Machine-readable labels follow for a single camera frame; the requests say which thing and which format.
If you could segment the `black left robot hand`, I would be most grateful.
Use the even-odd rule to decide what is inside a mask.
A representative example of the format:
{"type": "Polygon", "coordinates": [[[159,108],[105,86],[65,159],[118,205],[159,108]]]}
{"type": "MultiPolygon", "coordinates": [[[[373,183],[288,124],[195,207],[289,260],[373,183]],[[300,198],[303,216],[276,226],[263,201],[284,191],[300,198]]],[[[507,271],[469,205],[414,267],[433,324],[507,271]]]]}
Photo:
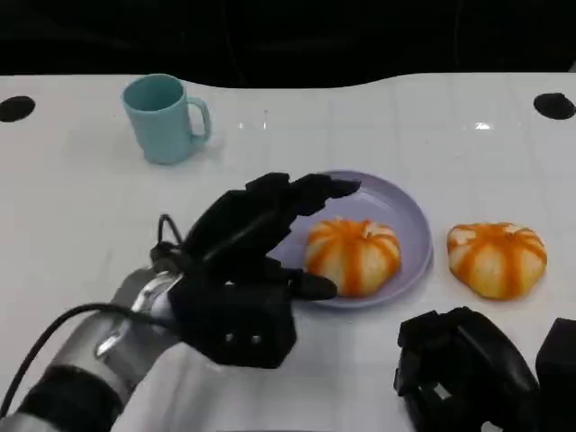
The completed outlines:
{"type": "Polygon", "coordinates": [[[285,268],[267,254],[290,233],[300,216],[311,216],[329,199],[354,194],[361,183],[324,174],[292,181],[268,173],[229,190],[192,226],[180,250],[218,283],[281,285],[299,300],[324,301],[338,288],[324,276],[285,268]]]}

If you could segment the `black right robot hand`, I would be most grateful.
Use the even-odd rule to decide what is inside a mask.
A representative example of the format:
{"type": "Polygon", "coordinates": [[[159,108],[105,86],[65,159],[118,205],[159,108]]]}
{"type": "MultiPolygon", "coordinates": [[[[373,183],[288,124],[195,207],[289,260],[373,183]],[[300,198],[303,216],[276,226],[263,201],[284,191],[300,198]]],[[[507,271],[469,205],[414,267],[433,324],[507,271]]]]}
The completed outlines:
{"type": "Polygon", "coordinates": [[[539,429],[539,385],[525,358],[486,316],[434,310],[400,324],[393,388],[417,431],[539,429]]]}

